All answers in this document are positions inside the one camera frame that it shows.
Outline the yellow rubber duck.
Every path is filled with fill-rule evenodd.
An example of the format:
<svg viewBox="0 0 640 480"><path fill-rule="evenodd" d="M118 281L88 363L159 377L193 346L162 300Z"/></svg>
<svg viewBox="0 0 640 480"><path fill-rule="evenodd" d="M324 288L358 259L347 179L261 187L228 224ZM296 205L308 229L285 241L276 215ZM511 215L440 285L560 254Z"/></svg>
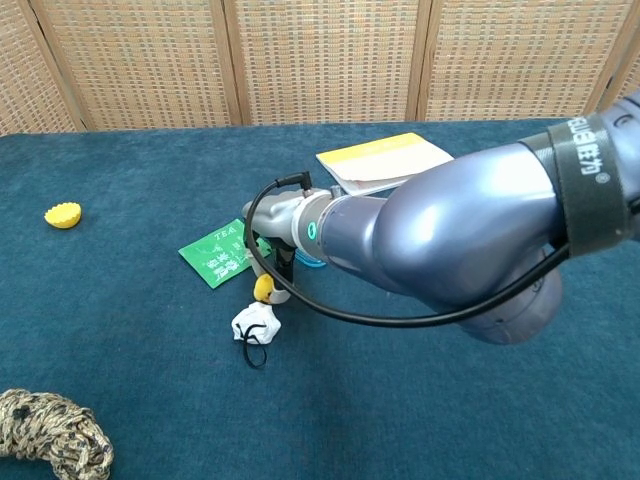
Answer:
<svg viewBox="0 0 640 480"><path fill-rule="evenodd" d="M264 273L258 276L253 287L253 296L257 302L270 304L270 297L275 290L275 282L271 275Z"/></svg>

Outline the green tea packet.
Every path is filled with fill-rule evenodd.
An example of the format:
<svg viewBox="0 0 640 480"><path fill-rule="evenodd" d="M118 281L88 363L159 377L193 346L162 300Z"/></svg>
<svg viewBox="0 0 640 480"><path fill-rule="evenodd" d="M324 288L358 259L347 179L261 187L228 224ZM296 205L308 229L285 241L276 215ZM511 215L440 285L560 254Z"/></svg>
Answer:
<svg viewBox="0 0 640 480"><path fill-rule="evenodd" d="M244 221L234 219L178 250L179 255L212 289L251 269L244 243Z"/></svg>

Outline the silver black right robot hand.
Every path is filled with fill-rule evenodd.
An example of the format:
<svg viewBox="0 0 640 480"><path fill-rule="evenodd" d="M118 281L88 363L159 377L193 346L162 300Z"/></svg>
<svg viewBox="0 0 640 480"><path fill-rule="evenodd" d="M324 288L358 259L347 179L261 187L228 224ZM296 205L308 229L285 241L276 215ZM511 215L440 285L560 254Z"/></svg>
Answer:
<svg viewBox="0 0 640 480"><path fill-rule="evenodd" d="M293 262L296 246L291 233L294 210L303 200L299 191L284 191L266 196L259 202L253 217L254 240L267 240L275 252L275 269L293 282Z"/></svg>

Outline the white crumpled mask black loop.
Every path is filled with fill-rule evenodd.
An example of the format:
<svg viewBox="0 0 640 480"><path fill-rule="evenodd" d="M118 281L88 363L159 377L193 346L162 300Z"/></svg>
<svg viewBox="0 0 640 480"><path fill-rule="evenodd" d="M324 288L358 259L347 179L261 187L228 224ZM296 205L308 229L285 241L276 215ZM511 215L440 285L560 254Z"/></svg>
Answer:
<svg viewBox="0 0 640 480"><path fill-rule="evenodd" d="M273 306L262 302L253 302L239 312L231 321L233 340L242 345L242 354L246 364L252 369L266 365L266 345L269 345L281 329L281 322L274 313ZM256 362L250 354L250 347L259 347L262 359Z"/></svg>

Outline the yellow and white notebook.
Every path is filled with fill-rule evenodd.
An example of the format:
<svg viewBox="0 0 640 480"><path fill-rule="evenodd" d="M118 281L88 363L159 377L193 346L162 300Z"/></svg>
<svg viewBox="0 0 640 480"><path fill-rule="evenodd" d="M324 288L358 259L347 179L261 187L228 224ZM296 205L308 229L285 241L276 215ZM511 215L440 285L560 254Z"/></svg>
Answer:
<svg viewBox="0 0 640 480"><path fill-rule="evenodd" d="M316 154L349 195L369 195L404 183L453 156L414 132Z"/></svg>

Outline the yellow eggshell cup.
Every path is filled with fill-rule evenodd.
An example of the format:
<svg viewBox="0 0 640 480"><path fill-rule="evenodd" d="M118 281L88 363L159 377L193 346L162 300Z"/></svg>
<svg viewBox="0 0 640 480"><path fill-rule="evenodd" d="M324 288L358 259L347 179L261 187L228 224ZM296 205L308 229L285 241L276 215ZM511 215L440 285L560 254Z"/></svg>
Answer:
<svg viewBox="0 0 640 480"><path fill-rule="evenodd" d="M76 202L63 202L49 208L44 220L58 229L69 229L76 226L82 216L82 207Z"/></svg>

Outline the blue carpet table mat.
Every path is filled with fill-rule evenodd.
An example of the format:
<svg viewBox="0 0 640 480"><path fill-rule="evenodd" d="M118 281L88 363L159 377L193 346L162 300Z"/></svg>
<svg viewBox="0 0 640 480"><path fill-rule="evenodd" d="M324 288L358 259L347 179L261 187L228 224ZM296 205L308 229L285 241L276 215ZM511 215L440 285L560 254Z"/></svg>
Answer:
<svg viewBox="0 0 640 480"><path fill-rule="evenodd" d="M290 302L266 365L232 318L244 272L210 288L178 250L316 154L413 131L455 155L542 120L0 136L0 393L90 408L110 480L640 480L640 245L564 264L531 341L392 330ZM82 207L58 229L45 212Z"/></svg>

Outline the woven wooden folding screen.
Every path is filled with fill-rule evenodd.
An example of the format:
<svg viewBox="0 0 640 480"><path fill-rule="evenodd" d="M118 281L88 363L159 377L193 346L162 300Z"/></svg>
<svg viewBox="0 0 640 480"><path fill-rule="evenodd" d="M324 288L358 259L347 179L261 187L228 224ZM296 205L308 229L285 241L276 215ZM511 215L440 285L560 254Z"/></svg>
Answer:
<svg viewBox="0 0 640 480"><path fill-rule="evenodd" d="M640 87L640 0L0 0L0 136L571 116Z"/></svg>

